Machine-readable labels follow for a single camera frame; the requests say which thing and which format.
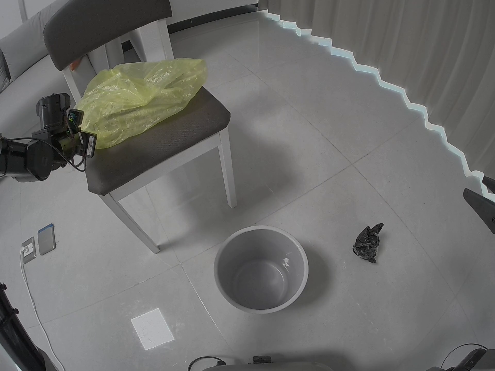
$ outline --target curtain fold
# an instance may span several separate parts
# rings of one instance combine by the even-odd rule
[[[332,39],[426,106],[429,121],[495,176],[495,0],[259,0]]]

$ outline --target gray bucket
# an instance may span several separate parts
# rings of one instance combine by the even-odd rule
[[[273,226],[250,226],[222,244],[214,274],[220,293],[233,306],[250,313],[272,313],[302,293],[308,260],[289,233]]]

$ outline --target black crumpled plastic bag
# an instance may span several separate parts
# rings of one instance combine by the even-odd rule
[[[367,226],[357,237],[356,243],[352,247],[352,252],[363,260],[368,260],[370,263],[376,263],[376,251],[380,244],[378,233],[382,228],[382,223],[377,224],[373,228]]]

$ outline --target power outlet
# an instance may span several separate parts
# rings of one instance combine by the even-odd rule
[[[36,258],[36,246],[34,244],[34,237],[28,239],[22,245],[24,246],[22,260],[26,264]]]

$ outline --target sofa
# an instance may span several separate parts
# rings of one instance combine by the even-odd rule
[[[7,138],[29,136],[39,129],[40,98],[70,94],[43,41],[46,22],[68,1],[53,2],[0,40],[0,133]]]

